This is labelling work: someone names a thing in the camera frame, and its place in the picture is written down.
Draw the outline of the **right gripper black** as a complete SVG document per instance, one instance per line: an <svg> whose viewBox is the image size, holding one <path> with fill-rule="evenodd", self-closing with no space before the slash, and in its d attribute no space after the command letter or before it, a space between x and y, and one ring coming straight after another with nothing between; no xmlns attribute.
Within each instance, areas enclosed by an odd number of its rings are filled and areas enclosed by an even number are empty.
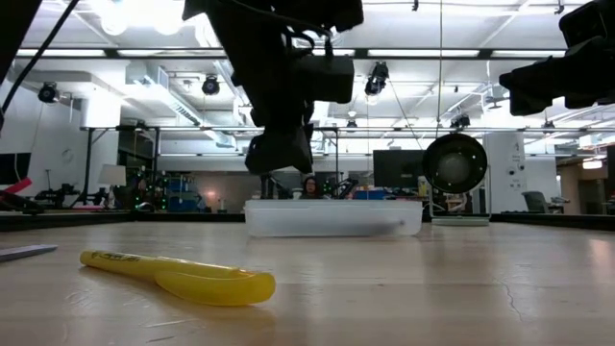
<svg viewBox="0 0 615 346"><path fill-rule="evenodd" d="M559 29L567 45L564 56L549 56L499 77L509 89L513 116L539 113L563 96L568 109L614 103L614 0L580 6L559 20Z"/></svg>

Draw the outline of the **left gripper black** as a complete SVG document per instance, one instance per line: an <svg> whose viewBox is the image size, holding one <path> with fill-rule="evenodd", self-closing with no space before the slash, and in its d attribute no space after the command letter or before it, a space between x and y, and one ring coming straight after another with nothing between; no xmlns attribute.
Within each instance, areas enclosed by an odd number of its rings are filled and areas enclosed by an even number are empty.
<svg viewBox="0 0 615 346"><path fill-rule="evenodd" d="M332 51L332 31L364 21L359 0L186 0L182 19L204 14L253 107L253 121L267 130L295 129L316 101L346 104L353 98L352 59ZM312 124L290 136L263 133L248 146L245 166L265 174L291 165L312 172Z"/></svg>

